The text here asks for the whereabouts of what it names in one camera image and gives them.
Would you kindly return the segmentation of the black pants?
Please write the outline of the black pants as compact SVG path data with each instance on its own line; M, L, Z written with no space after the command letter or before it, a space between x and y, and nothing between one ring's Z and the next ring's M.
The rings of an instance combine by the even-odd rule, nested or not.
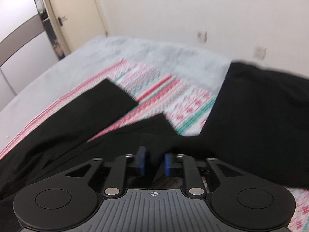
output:
M232 62L216 98L125 60L1 154L1 231L287 231L308 80Z

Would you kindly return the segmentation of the red green patterned knit blanket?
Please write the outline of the red green patterned knit blanket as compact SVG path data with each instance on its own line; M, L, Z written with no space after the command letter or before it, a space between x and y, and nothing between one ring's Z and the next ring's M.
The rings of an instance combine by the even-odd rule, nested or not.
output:
M218 95L122 60L31 121L1 156L1 231L17 231L23 187L92 157L149 147L216 156L282 185L308 187L308 80L233 62Z

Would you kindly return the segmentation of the grey plush bed cover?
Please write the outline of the grey plush bed cover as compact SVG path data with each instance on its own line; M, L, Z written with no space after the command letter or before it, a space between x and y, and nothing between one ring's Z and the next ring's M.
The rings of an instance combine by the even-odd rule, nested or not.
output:
M45 109L122 59L152 64L214 94L231 63L218 53L179 43L96 37L33 80L1 111L1 153L11 150Z

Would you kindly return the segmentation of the white and brown wardrobe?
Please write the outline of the white and brown wardrobe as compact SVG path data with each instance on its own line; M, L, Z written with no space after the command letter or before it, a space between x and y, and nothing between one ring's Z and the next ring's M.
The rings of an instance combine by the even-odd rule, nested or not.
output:
M58 61L35 0L1 0L1 108Z

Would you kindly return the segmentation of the beige wooden door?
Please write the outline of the beige wooden door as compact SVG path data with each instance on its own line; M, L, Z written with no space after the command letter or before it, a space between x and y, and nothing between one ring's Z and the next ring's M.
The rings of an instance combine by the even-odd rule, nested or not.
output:
M96 36L110 34L99 0L43 0L52 27L68 55ZM61 27L58 17L66 16Z

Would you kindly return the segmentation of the left wall socket plate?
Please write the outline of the left wall socket plate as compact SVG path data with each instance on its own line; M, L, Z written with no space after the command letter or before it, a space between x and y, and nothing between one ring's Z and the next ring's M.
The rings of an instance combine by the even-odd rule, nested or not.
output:
M205 44L207 41L207 32L199 31L197 33L197 41L198 43Z

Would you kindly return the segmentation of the wall socket plate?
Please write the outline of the wall socket plate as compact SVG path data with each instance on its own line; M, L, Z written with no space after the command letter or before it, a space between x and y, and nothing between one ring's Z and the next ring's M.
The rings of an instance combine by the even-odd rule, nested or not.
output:
M266 51L267 51L266 47L255 46L253 57L263 61L266 57Z
M205 44L207 41L207 32L199 31L197 33L197 41L198 43Z

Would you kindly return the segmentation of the right wall socket plate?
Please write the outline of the right wall socket plate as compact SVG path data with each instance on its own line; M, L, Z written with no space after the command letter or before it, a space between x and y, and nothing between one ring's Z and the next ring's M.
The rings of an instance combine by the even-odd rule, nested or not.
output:
M266 51L267 51L266 47L255 46L253 57L263 61L266 57Z

